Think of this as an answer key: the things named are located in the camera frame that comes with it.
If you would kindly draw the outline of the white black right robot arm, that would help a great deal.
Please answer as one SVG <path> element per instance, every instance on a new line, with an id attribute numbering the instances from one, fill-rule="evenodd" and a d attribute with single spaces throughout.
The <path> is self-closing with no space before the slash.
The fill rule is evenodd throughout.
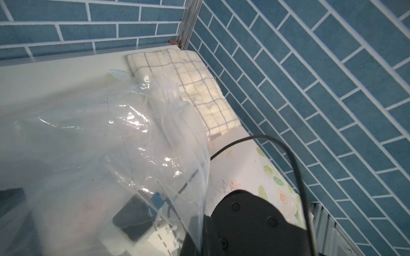
<path id="1" fill-rule="evenodd" d="M 226 195 L 204 217 L 201 247 L 187 236 L 182 256 L 310 256 L 307 230 L 288 223 L 271 203 L 244 190 Z"/>

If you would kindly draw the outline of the clear plastic vacuum bag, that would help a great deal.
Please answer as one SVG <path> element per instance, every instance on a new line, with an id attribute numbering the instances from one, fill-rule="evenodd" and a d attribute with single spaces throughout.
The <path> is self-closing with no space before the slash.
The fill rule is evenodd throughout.
<path id="1" fill-rule="evenodd" d="M 209 176 L 199 114 L 165 75 L 79 89 L 1 116 L 1 255 L 179 256 L 202 244 Z M 159 192 L 132 242 L 113 217 Z"/>

